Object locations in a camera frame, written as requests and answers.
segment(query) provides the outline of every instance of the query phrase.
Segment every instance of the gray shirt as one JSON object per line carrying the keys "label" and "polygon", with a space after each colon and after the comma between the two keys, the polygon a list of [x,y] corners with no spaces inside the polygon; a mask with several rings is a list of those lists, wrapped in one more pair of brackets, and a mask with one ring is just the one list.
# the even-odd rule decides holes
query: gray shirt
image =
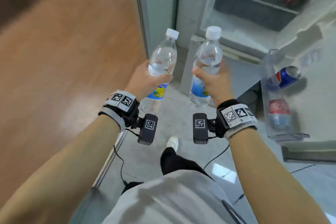
{"label": "gray shirt", "polygon": [[179,170],[126,191],[103,224],[243,223],[227,202],[212,179],[197,171]]}

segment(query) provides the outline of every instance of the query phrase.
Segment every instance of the wooden floor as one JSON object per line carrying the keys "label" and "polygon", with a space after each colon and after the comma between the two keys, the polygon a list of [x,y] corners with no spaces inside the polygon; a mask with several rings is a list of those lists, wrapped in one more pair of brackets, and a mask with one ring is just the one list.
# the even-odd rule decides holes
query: wooden floor
{"label": "wooden floor", "polygon": [[41,0],[0,35],[0,207],[145,59],[133,0]]}

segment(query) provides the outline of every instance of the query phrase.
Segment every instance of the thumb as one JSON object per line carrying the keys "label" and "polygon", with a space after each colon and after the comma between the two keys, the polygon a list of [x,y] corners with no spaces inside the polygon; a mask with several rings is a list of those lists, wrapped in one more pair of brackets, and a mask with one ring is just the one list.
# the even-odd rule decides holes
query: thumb
{"label": "thumb", "polygon": [[208,81],[208,77],[209,74],[204,72],[203,69],[199,68],[199,67],[194,67],[192,69],[192,73],[197,77],[200,78],[203,82],[207,82]]}
{"label": "thumb", "polygon": [[157,77],[157,83],[158,84],[168,83],[172,79],[173,79],[172,74],[161,74],[160,76]]}

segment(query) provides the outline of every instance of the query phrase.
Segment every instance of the forearm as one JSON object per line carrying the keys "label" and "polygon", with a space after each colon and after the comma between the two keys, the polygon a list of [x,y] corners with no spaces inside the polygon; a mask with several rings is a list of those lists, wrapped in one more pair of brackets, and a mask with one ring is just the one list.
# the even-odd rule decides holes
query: forearm
{"label": "forearm", "polygon": [[329,223],[257,131],[244,129],[229,143],[241,186],[258,223]]}
{"label": "forearm", "polygon": [[27,216],[32,223],[67,222],[89,192],[119,133],[114,120],[99,116],[15,192],[0,211],[0,223]]}

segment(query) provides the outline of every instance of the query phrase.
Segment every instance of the blue bottle label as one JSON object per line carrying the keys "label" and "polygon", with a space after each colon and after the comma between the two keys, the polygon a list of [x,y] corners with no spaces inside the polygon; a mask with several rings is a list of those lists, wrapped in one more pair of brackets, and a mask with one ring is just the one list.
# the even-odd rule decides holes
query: blue bottle label
{"label": "blue bottle label", "polygon": [[200,78],[197,78],[194,75],[192,77],[191,92],[197,97],[201,97],[201,98],[209,97],[208,92],[205,89],[205,86],[202,80]]}
{"label": "blue bottle label", "polygon": [[166,92],[168,83],[163,83],[160,86],[156,88],[156,90],[153,91],[152,94],[149,94],[147,97],[155,100],[161,100],[163,99],[163,95]]}

